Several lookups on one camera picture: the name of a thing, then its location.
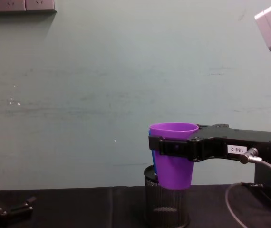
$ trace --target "black table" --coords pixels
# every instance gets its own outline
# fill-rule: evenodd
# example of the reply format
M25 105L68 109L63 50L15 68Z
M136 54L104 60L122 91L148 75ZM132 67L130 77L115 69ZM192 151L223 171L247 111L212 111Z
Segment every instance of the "black table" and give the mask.
M188 228L240 228L226 208L227 185L201 185L189 189ZM59 190L0 191L8 204L36 196L33 218L12 228L146 228L144 187L109 187ZM271 228L271 208L245 187L230 193L236 215L249 228Z

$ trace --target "plastic cup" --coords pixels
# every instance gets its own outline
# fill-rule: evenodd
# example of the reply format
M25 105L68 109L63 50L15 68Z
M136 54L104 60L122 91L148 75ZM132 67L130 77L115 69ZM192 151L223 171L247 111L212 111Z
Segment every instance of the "plastic cup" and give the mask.
M152 154L152 157L153 157L154 171L155 171L155 174L157 175L157 174L158 174L158 172L157 172L157 170L156 170L156 163L155 163L155 151L154 151L154 150L151 150L151 154Z
M199 127L192 123L168 122L157 123L149 127L151 136L162 136L166 139L187 139ZM159 183L172 190L187 189L191 186L194 163L187 158L160 155L153 151Z

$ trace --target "cable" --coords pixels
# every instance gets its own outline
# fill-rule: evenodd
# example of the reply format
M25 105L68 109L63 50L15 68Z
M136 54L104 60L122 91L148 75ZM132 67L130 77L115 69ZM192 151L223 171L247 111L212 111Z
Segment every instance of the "cable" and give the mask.
M268 164L267 162L265 161L259 161L259 160L256 160L256 162L254 163L258 163L258 164L263 164L267 167L269 167L271 169L271 164ZM232 184L230 185L227 190L225 191L225 204L230 212L230 214L233 216L233 218L240 224L240 226L242 226L243 228L248 228L246 225L244 225L238 218L237 216L235 215L235 213L233 212L231 206L230 206L230 203L229 203L229 193L230 193L230 190L236 186L242 186L243 184L242 183L236 183L236 184Z
M230 206L230 203L229 203L229 193L230 193L230 190L236 186L242 186L242 183L236 183L236 184L232 184L230 185L227 190L225 191L225 203L226 203L226 206L227 206L227 209L230 211L230 214L233 216L233 218L240 224L240 226L242 226L243 228L248 228L246 225L244 225L238 218L237 216L235 215L235 213L233 212L231 206Z

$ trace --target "electrical outlet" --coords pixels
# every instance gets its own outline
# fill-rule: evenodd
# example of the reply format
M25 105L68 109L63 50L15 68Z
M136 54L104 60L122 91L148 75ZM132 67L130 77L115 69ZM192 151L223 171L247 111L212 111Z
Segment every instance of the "electrical outlet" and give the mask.
M0 0L0 12L26 11L25 0Z
M26 0L26 10L47 10L47 11L56 11L55 10L55 0Z

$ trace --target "light blue wall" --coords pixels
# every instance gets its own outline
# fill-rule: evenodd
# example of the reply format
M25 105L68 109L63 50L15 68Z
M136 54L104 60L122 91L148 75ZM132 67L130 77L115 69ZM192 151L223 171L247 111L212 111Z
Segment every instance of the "light blue wall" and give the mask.
M156 122L271 131L254 20L270 5L58 0L55 16L0 17L0 189L143 185ZM195 164L193 184L236 181L253 166Z

